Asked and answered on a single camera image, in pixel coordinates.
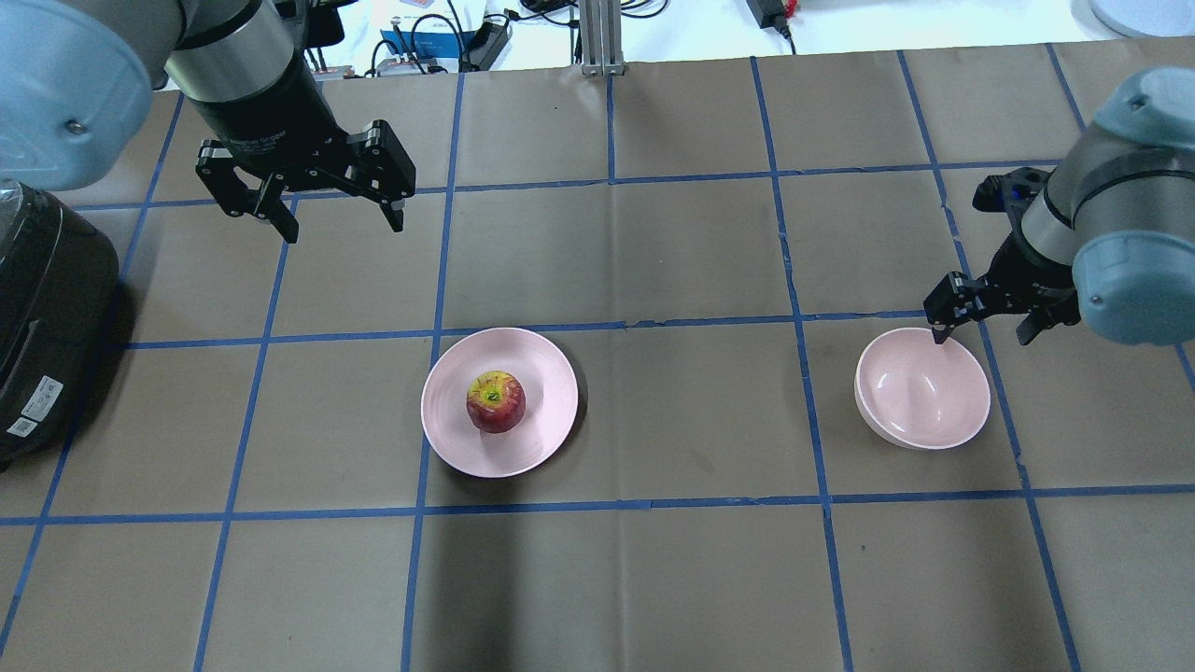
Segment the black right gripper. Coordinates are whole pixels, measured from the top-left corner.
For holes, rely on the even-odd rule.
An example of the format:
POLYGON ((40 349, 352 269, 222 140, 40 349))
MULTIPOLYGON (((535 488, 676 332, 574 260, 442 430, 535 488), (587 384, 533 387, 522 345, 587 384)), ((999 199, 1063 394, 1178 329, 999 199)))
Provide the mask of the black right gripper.
POLYGON ((923 301, 934 344, 943 346, 956 328, 995 314, 1021 314, 1016 340, 1027 347, 1041 332, 1079 324, 1081 314, 1071 268, 1046 259, 1010 234, 991 259, 989 270, 972 277, 950 271, 923 301))

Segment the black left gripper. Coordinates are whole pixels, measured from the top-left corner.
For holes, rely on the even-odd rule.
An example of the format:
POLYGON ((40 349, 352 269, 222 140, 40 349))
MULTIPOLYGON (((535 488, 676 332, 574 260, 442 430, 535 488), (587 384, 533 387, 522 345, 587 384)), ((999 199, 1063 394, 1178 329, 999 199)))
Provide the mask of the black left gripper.
POLYGON ((201 143, 195 172, 226 216, 256 216, 298 243, 286 193, 338 190, 379 204, 392 232, 417 170, 387 120, 348 133, 333 118, 302 57, 292 57, 264 88, 229 100, 195 99, 214 134, 201 143))

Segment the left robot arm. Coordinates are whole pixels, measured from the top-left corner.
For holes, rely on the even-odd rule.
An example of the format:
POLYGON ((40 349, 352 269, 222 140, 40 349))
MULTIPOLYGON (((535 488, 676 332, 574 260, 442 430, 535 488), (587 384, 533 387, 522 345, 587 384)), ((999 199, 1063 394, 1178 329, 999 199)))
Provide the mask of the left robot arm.
POLYGON ((5 1, 4 206, 31 190, 92 187, 176 88, 212 138, 195 171, 226 216, 295 243, 286 194, 337 190, 379 204, 402 232, 413 159, 385 120, 348 133, 306 51, 333 43, 337 1, 5 1))

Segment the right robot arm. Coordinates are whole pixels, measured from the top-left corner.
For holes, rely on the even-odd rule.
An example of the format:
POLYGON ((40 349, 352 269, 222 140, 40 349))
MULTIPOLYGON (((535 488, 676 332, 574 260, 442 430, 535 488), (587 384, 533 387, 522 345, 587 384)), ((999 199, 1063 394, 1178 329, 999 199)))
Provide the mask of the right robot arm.
POLYGON ((1127 346, 1191 341, 1194 72, 1127 77, 1058 167, 989 175, 972 204, 1010 232, 988 271, 946 273, 923 301, 934 343, 995 314, 1021 314, 1023 346, 1079 323, 1127 346))

